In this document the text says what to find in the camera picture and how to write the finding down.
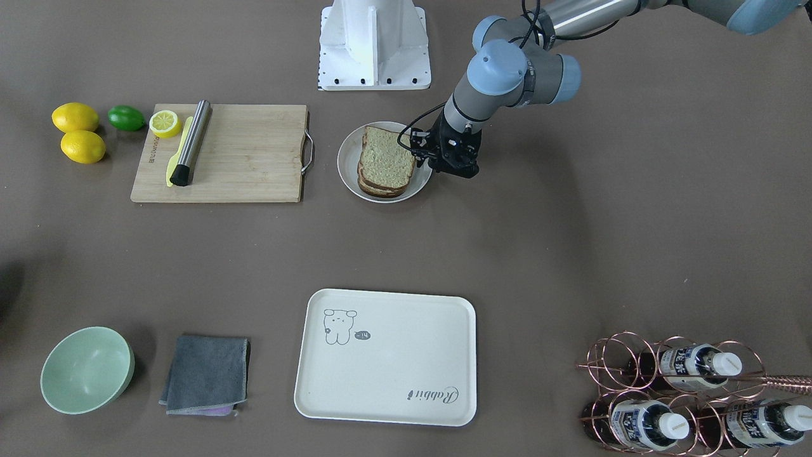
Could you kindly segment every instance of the bottle label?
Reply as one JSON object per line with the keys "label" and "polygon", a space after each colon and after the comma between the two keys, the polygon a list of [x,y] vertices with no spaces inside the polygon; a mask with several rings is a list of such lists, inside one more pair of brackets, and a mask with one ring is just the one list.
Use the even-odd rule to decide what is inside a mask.
{"label": "bottle label", "polygon": [[700,344],[664,351],[660,358],[659,367],[668,384],[685,392],[699,392],[700,390],[719,387],[720,384],[711,384],[702,377],[682,377],[700,374],[697,368],[696,354],[706,347],[712,346]]}
{"label": "bottle label", "polygon": [[732,437],[749,447],[789,446],[791,442],[772,431],[764,417],[765,407],[756,407],[759,403],[733,405],[725,417],[728,432]]}
{"label": "bottle label", "polygon": [[643,430],[642,414],[653,401],[627,400],[612,410],[609,426],[620,444],[635,450],[666,450],[668,447],[654,444]]}

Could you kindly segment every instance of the bread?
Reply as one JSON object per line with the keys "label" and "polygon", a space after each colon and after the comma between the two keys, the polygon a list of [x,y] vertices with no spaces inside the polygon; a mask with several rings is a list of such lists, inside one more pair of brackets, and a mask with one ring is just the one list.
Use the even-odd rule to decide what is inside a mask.
{"label": "bread", "polygon": [[401,195],[414,172],[414,156],[400,147],[398,133],[366,126],[358,161],[358,187],[375,197]]}

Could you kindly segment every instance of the white plate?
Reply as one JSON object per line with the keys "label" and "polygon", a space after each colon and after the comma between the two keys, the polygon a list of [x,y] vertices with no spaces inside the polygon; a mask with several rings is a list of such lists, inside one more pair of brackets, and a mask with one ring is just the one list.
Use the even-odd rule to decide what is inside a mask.
{"label": "white plate", "polygon": [[305,417],[459,427],[477,411],[476,313],[459,297],[322,289],[294,403]]}
{"label": "white plate", "polygon": [[[389,130],[390,132],[396,133],[400,133],[400,131],[406,127],[403,124],[390,122],[388,120],[372,122],[367,125],[383,128],[384,130]],[[339,148],[339,174],[341,175],[341,181],[344,181],[344,185],[347,186],[347,189],[350,189],[355,195],[363,198],[364,200],[375,203],[403,202],[403,200],[412,197],[417,192],[420,192],[420,189],[423,189],[425,183],[429,182],[429,178],[431,178],[432,170],[428,163],[423,163],[423,166],[420,168],[414,168],[412,179],[409,180],[406,190],[397,197],[375,197],[365,193],[360,187],[358,187],[358,161],[361,160],[361,143],[364,140],[364,127],[367,125],[361,125],[359,128],[352,131],[352,133],[350,133],[349,136],[344,139],[344,142],[341,143],[341,147]],[[401,140],[405,144],[408,144],[409,132],[410,131],[404,133],[403,140]]]}

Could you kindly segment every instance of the tabletop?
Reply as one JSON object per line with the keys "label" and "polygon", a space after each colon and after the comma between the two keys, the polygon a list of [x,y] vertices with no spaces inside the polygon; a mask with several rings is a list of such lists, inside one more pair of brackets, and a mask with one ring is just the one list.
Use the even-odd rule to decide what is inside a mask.
{"label": "tabletop", "polygon": [[[0,0],[0,454],[608,455],[577,420],[596,390],[576,364],[621,330],[736,339],[769,372],[812,374],[805,13],[745,37],[665,7],[556,48],[584,72],[572,101],[501,109],[483,130],[479,175],[434,175],[379,205],[340,180],[341,142],[447,100],[476,24],[516,17],[520,3],[416,2],[433,80],[408,92],[317,90],[329,5]],[[301,202],[130,200],[148,132],[117,131],[104,114],[203,98],[308,107],[316,156]],[[60,151],[50,113],[65,102],[102,114],[101,162]],[[301,416],[305,312],[324,288],[470,301],[474,419]],[[91,325],[125,336],[136,372],[107,407],[65,416],[43,400],[40,371]],[[250,339],[238,416],[158,405],[185,333]]]}

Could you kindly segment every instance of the folded gray towel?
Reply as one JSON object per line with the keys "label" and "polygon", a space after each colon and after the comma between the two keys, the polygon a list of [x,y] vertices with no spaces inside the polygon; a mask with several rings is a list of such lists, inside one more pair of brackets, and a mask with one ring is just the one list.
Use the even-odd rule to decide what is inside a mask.
{"label": "folded gray towel", "polygon": [[248,339],[183,335],[160,404],[167,414],[225,416],[246,399]]}

